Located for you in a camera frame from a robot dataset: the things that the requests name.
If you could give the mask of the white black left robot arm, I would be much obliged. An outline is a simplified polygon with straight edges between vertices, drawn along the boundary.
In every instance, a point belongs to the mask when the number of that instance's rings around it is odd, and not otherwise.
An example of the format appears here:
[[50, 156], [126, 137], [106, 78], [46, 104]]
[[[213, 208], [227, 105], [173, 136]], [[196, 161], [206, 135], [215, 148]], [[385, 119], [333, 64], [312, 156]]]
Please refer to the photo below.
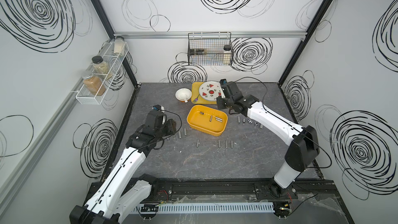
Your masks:
[[69, 215], [72, 224], [120, 224], [152, 191], [155, 177], [141, 176], [130, 189], [126, 187], [133, 174], [156, 149], [158, 143], [176, 134], [177, 123], [168, 119], [167, 111], [156, 105], [126, 143], [117, 162], [101, 187], [84, 206], [75, 206]]

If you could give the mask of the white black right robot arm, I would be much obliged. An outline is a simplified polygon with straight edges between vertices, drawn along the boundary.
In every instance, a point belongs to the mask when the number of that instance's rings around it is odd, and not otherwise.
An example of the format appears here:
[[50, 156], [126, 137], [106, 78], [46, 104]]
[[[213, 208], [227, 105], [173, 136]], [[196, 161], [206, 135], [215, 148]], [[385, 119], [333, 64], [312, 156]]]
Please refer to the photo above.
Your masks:
[[219, 83], [222, 93], [216, 102], [220, 110], [228, 109], [229, 114], [241, 114], [258, 122], [288, 146], [285, 161], [269, 185], [272, 197], [286, 196], [291, 184], [320, 153], [316, 130], [310, 125], [303, 127], [284, 118], [251, 94], [244, 96], [235, 82], [222, 79]]

